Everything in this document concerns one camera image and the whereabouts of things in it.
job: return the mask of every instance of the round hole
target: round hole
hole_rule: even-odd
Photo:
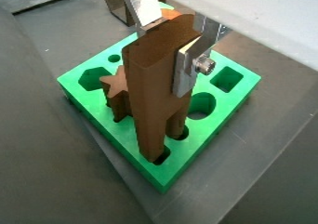
[[[199,93],[193,96],[187,117],[193,120],[202,120],[215,110],[217,100],[209,93]]]
[[[181,137],[178,137],[175,140],[185,140],[187,137],[189,137],[189,128],[185,125],[183,135]]]
[[[120,56],[119,56],[119,55],[112,55],[112,56],[110,56],[110,57],[108,57],[108,61],[110,61],[111,63],[119,62],[119,61],[120,61]]]

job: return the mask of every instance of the square hole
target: square hole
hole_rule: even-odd
[[[210,83],[225,93],[229,93],[231,92],[242,78],[243,75],[239,72],[233,70],[230,67],[225,67],[215,75],[215,77],[210,80]]]

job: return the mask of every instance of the brown wooden block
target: brown wooden block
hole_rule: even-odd
[[[199,36],[193,23],[194,16],[182,15],[123,48],[139,150],[150,162],[165,151],[166,134],[183,135],[191,91],[177,98],[171,88],[177,52]]]

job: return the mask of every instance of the hexagonal hole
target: hexagonal hole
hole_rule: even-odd
[[[79,84],[87,91],[94,91],[102,88],[99,77],[112,75],[103,67],[86,70],[80,79]]]

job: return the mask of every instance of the white surface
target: white surface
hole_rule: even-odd
[[[318,0],[175,0],[318,71]]]

